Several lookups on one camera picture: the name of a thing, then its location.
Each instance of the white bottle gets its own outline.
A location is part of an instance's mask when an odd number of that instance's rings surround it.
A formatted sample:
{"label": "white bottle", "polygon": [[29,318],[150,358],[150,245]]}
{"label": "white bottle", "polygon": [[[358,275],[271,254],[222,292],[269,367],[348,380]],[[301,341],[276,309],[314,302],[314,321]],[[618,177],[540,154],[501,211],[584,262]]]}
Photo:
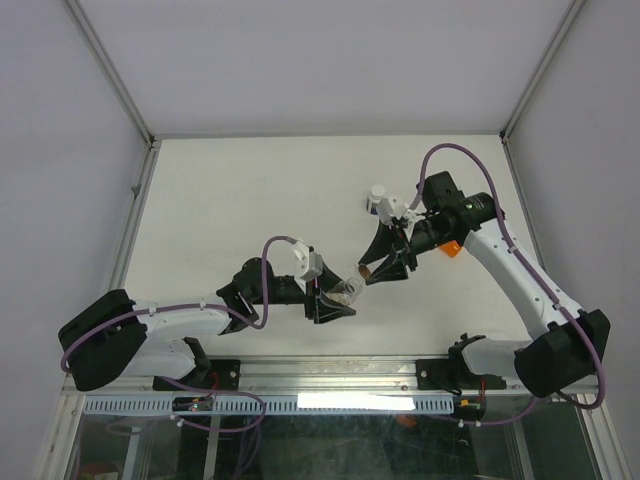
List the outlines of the white bottle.
{"label": "white bottle", "polygon": [[374,185],[371,187],[369,195],[367,195],[367,212],[372,215],[376,215],[376,207],[384,198],[386,193],[387,191],[382,185]]}

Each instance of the robotic arm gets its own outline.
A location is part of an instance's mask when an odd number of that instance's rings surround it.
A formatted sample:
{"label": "robotic arm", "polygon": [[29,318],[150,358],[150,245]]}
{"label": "robotic arm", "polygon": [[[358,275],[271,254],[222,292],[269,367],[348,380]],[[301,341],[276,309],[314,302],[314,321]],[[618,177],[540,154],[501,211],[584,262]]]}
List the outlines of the robotic arm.
{"label": "robotic arm", "polygon": [[[258,314],[253,307],[265,302],[263,264],[268,304],[303,305],[305,317],[315,324],[355,315],[355,310],[335,300],[339,295],[331,294],[340,288],[342,279],[313,247],[294,242],[294,275],[276,276],[266,258],[256,257],[245,262],[215,294],[178,305],[131,300],[123,289],[102,296],[58,333],[77,389],[94,390],[120,376],[168,377],[190,387],[207,387],[211,364],[197,339],[237,333],[250,325],[264,326],[266,317],[256,324]],[[140,313],[133,315],[134,309]],[[127,314],[131,318],[89,334]],[[80,345],[73,348],[79,340]]]}
{"label": "robotic arm", "polygon": [[[449,349],[448,362],[429,372],[429,377],[451,389],[472,384],[487,374],[519,378],[535,396],[543,398],[594,372],[584,342],[561,309],[577,319],[600,359],[609,320],[600,310],[585,312],[566,295],[522,248],[506,221],[511,242],[505,240],[490,195],[465,197],[449,173],[441,172],[425,180],[422,203],[425,214],[408,209],[397,197],[385,198],[378,205],[378,231],[359,262],[367,285],[407,279],[409,271],[418,266],[418,255],[455,241],[493,276],[532,338],[517,342],[465,334]],[[518,255],[531,270],[516,258]],[[380,260],[372,272],[372,264]],[[553,290],[557,303],[535,276]]]}

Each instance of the gray wall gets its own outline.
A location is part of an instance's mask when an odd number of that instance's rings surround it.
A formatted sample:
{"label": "gray wall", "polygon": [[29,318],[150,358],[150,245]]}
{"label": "gray wall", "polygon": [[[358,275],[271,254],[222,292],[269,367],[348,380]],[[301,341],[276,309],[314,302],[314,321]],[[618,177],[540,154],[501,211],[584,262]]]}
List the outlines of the gray wall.
{"label": "gray wall", "polygon": [[640,2],[587,5],[512,137],[547,269],[612,322],[608,405],[640,476]]}
{"label": "gray wall", "polygon": [[61,2],[0,14],[0,471],[31,478],[58,329],[105,287],[143,145]]}

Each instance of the bottle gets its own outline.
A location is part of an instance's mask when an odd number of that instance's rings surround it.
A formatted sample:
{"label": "bottle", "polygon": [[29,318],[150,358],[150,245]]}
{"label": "bottle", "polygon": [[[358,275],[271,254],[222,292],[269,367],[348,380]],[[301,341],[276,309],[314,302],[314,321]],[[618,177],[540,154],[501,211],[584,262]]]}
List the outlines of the bottle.
{"label": "bottle", "polygon": [[338,282],[335,287],[327,292],[327,297],[334,302],[348,306],[356,301],[357,296],[362,293],[363,289],[362,282],[352,277]]}
{"label": "bottle", "polygon": [[386,189],[382,185],[374,185],[369,189],[367,195],[367,212],[371,215],[376,215],[376,207],[387,193]]}

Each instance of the white work surface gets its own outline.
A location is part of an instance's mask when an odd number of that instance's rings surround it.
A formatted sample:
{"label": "white work surface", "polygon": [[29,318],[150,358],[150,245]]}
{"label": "white work surface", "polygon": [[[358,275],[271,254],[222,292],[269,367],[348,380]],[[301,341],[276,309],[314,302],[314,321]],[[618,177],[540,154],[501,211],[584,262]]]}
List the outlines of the white work surface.
{"label": "white work surface", "polygon": [[[273,235],[304,239],[338,275],[354,275],[377,218],[371,185],[409,202],[424,154],[441,142],[475,152],[503,209],[533,253],[497,136],[296,137],[165,140],[151,183],[126,289],[132,298],[199,297],[226,285]],[[464,154],[443,150],[427,174],[448,170],[465,194],[488,191]],[[292,273],[286,243],[269,252],[276,275]],[[418,257],[409,280],[365,287],[355,317],[314,325],[302,305],[273,306],[267,327],[200,338],[212,355],[443,354],[462,333],[527,339],[515,308],[468,252]]]}

